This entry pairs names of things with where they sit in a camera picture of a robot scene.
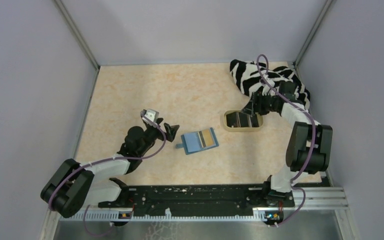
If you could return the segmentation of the gold credit card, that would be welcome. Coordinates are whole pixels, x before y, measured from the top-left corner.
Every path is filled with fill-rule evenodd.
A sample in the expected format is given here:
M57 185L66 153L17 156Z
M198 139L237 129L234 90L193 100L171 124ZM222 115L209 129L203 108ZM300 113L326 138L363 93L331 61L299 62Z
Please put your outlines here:
M204 140L206 143L206 148L211 147L215 144L215 140L213 138L213 132L211 128L207 128L202 130L203 135L204 135Z

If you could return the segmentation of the blue leather card holder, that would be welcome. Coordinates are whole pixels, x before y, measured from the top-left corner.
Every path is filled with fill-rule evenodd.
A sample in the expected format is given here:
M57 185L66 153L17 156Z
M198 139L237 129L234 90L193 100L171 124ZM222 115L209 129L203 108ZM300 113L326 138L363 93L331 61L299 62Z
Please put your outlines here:
M199 131L193 131L193 132L187 132L187 133L182 134L180 136L181 143L177 143L175 145L175 148L176 149L183 149L186 155L191 155L191 154L195 154L198 152L203 152L206 150L217 148L220 144L217 140L214 128L213 127L209 127L209 128L211 128L211 130L212 130L212 135L213 135L213 139L215 142L215 144L213 146L201 148L200 141L198 138L198 132Z

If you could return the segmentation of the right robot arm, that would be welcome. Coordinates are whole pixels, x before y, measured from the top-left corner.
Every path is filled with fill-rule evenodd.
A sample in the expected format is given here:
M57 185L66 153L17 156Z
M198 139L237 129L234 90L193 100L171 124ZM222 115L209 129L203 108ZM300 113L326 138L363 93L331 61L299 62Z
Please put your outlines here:
M277 91L267 94L253 92L242 109L244 114L251 116L279 113L292 127L285 165L267 179L269 187L261 193L261 199L267 206L275 206L290 193L299 177L324 172L329 166L333 128L314 120L303 101L296 96L297 88L294 82L281 81Z

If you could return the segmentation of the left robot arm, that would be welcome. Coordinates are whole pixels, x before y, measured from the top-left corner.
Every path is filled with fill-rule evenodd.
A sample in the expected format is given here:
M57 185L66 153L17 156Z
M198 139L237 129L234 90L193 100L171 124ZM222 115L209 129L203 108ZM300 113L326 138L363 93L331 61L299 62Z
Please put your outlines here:
M173 142L179 125L145 124L131 127L124 143L115 156L81 164L69 158L53 174L40 193L40 198L51 211L70 218L81 209L91 205L114 203L124 207L129 203L130 193L117 177L138 168L146 153L160 140L163 144Z

